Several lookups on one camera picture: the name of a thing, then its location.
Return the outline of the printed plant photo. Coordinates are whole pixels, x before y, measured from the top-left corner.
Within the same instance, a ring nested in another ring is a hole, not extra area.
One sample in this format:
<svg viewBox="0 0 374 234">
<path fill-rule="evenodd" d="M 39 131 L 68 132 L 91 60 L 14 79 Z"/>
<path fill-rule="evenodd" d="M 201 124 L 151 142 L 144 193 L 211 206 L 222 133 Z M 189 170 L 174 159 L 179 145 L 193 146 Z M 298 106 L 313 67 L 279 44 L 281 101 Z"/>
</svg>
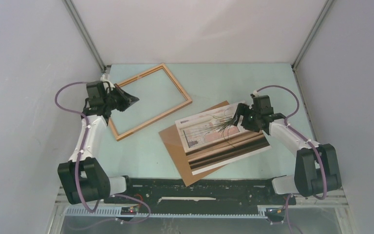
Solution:
<svg viewBox="0 0 374 234">
<path fill-rule="evenodd" d="M 204 111 L 175 121 L 187 163 L 193 175 L 271 149 L 263 132 L 232 124 L 238 103 Z"/>
</svg>

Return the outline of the brown cardboard backing board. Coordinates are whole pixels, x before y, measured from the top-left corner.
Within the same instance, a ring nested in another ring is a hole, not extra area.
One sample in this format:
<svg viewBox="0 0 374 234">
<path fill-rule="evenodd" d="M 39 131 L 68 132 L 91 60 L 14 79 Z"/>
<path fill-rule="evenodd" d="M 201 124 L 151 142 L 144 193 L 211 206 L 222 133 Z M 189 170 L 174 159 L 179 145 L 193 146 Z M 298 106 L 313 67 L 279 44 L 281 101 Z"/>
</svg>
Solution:
<svg viewBox="0 0 374 234">
<path fill-rule="evenodd" d="M 222 106 L 226 106 L 228 104 L 229 104 L 228 101 L 223 101 L 223 102 L 221 102 L 221 103 L 219 103 L 215 106 L 212 106 L 209 109 L 206 109 L 204 111 L 216 109 L 216 108 L 219 108 L 219 107 L 222 107 Z M 188 158 L 187 158 L 186 153 L 184 151 L 184 148 L 182 146 L 182 141 L 181 141 L 180 136 L 178 134 L 176 125 L 173 124 L 170 127 L 160 131 L 159 135 L 160 135 L 160 138 L 161 138 L 165 148 L 167 149 L 175 167 L 177 168 L 178 173 L 180 174 L 185 186 L 190 186 L 193 183 L 195 183 L 195 182 L 205 178 L 206 176 L 210 175 L 211 173 L 217 171 L 219 168 L 223 167 L 223 166 L 218 166 L 214 169 L 211 169 L 211 170 L 193 175 L 192 172 L 191 172 L 191 169 L 190 169 Z M 234 149 L 233 146 L 230 146 L 227 141 L 222 141 L 222 142 L 219 142 L 218 144 L 210 145 L 210 146 L 208 146 L 204 149 L 199 149 L 199 150 L 193 151 L 193 153 L 191 155 L 193 155 L 193 154 L 203 154 L 203 153 L 207 153 L 207 152 L 210 152 L 210 151 L 216 151 L 216 150 L 219 150 L 223 147 L 227 147 L 227 149 L 225 149 L 225 151 L 227 151 L 227 150 L 230 150 L 230 149 Z"/>
</svg>

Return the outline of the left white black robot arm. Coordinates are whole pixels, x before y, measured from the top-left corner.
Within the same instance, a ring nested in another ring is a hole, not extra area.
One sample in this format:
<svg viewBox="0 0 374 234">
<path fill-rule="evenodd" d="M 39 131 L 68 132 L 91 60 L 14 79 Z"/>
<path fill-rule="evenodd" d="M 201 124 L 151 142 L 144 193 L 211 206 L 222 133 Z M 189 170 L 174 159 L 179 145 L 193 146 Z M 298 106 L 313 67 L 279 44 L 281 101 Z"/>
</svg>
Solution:
<svg viewBox="0 0 374 234">
<path fill-rule="evenodd" d="M 81 117 L 77 145 L 68 161 L 59 164 L 57 168 L 61 185 L 72 205 L 86 206 L 90 201 L 99 201 L 113 195 L 121 202 L 129 203 L 134 198 L 134 189 L 128 186 L 128 177 L 109 177 L 96 157 L 112 112 L 127 110 L 139 98 L 104 78 L 85 85 L 88 96 L 82 111 L 62 107 L 58 98 L 55 98 L 58 108 Z"/>
</svg>

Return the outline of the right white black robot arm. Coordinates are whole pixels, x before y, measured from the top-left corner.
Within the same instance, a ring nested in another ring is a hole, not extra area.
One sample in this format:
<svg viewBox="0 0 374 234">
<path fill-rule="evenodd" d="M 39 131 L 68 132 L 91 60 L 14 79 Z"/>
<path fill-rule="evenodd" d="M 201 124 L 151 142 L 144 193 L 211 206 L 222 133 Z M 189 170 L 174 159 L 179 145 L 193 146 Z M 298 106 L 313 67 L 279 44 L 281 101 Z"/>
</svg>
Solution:
<svg viewBox="0 0 374 234">
<path fill-rule="evenodd" d="M 293 129 L 285 115 L 274 112 L 269 96 L 251 97 L 252 105 L 238 104 L 231 124 L 252 132 L 265 132 L 296 157 L 294 174 L 274 178 L 272 185 L 264 190 L 264 199 L 276 204 L 283 194 L 326 197 L 329 191 L 340 189 L 342 182 L 334 146 L 320 144 Z"/>
</svg>

